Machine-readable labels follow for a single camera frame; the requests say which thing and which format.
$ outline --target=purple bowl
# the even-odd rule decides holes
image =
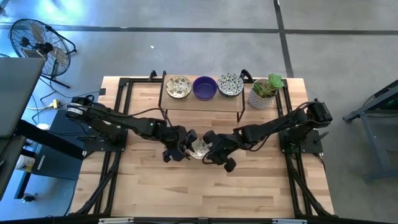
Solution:
[[[210,100],[217,92],[217,83],[210,77],[199,77],[192,85],[195,96],[201,100]]]

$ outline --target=white container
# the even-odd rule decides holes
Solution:
[[[35,164],[34,158],[20,155],[18,158],[17,165],[15,166],[15,169],[23,170],[26,172],[32,172],[33,164]]]
[[[265,78],[261,78],[256,80],[253,83],[256,84],[257,81],[262,81],[264,82],[264,80],[266,80]],[[253,90],[253,88],[250,90],[250,94],[249,94],[249,104],[255,108],[255,109],[266,109],[267,107],[269,107],[272,104],[272,101],[275,99],[275,96],[270,97],[270,98],[261,98],[260,96],[257,96],[256,92]]]

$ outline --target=fan grille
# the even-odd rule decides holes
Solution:
[[[70,66],[70,52],[65,41],[46,27],[48,27],[47,24],[33,19],[16,21],[10,30],[11,45],[19,57],[26,57],[24,52],[36,52],[39,44],[50,43],[53,50],[43,54],[46,61],[42,74],[59,76],[64,74]]]

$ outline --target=white pot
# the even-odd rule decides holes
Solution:
[[[272,101],[274,100],[275,96],[270,97],[270,98],[261,98],[260,96],[257,96],[256,92],[253,90],[253,88],[250,90],[250,94],[249,94],[249,104],[255,108],[255,109],[266,109],[267,107],[269,107],[272,104]]]

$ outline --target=black desk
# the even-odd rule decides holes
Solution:
[[[41,58],[0,58],[0,199],[19,155],[31,153],[22,149],[26,138],[68,157],[83,159],[81,147],[21,120],[43,65]]]

